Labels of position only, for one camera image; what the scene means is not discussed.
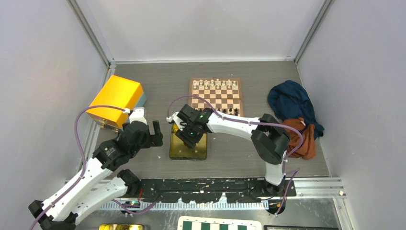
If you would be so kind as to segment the gold metal tray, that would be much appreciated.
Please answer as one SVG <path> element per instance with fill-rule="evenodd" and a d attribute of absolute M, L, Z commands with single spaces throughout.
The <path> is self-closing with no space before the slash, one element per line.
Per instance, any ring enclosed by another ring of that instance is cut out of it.
<path fill-rule="evenodd" d="M 178 126 L 173 124 L 171 128 L 169 158 L 172 160 L 205 161 L 207 158 L 207 135 L 203 134 L 195 148 L 190 149 L 176 136 L 178 130 Z"/>

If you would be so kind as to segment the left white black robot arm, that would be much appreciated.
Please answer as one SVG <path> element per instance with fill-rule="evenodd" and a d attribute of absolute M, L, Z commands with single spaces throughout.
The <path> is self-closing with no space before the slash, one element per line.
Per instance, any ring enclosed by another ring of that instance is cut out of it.
<path fill-rule="evenodd" d="M 141 149 L 160 147 L 163 135 L 159 121 L 153 121 L 154 133 L 141 121 L 125 123 L 117 137 L 102 142 L 93 156 L 59 191 L 44 201 L 33 201 L 28 209 L 43 230 L 73 230 L 89 214 L 121 196 L 138 195 L 141 182 L 131 170 L 121 170 L 97 190 L 93 188 Z"/>

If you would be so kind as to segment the wooden chess board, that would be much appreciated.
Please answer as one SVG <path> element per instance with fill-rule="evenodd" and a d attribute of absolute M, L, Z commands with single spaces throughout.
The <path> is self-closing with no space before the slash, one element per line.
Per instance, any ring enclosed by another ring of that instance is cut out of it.
<path fill-rule="evenodd" d="M 211 81 L 214 80 L 214 88 L 211 89 L 210 85 L 208 89 L 205 89 L 204 86 L 202 89 L 199 89 L 199 85 L 196 89 L 192 88 L 193 81 Z M 223 81 L 226 82 L 226 88 L 217 89 L 215 82 Z M 189 98 L 189 105 L 197 110 L 203 110 L 205 108 L 215 108 L 218 112 L 222 112 L 223 109 L 226 109 L 228 116 L 234 116 L 235 119 L 241 119 L 244 116 L 243 109 L 243 96 L 242 96 L 242 86 L 240 78 L 193 78 L 189 81 L 189 94 L 193 97 Z M 238 116 L 234 115 L 234 109 L 238 109 Z"/>

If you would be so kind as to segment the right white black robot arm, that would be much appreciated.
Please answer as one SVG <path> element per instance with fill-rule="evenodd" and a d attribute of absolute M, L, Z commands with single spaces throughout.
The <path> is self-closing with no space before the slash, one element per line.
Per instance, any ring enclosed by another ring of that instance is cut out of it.
<path fill-rule="evenodd" d="M 270 114 L 249 118 L 227 115 L 211 108 L 197 110 L 186 104 L 166 120 L 177 125 L 175 135 L 190 149 L 208 133 L 229 134 L 250 141 L 265 161 L 267 193 L 277 197 L 284 191 L 283 160 L 290 136 Z"/>

